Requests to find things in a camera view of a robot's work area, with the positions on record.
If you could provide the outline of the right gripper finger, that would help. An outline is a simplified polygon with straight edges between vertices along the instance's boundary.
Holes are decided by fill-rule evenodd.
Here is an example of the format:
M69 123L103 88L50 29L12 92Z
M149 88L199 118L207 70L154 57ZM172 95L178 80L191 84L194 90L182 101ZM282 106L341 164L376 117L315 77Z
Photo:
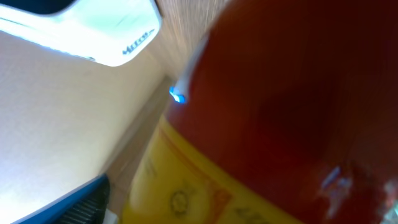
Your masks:
M72 208L74 204L78 201L89 196L93 193L101 184L108 184L109 179L105 174L99 175L94 179L84 183L83 185L77 187L71 192L63 195L62 197L56 199L50 204L34 211L27 216L14 221L12 224L31 224L31 223L49 223L50 221L55 221L67 209Z

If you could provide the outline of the yellow red sauce bottle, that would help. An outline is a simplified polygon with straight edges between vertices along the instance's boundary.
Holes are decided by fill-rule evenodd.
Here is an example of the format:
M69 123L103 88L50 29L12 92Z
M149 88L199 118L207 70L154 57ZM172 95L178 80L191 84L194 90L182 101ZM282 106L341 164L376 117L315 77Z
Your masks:
M395 223L397 2L230 1L123 223Z

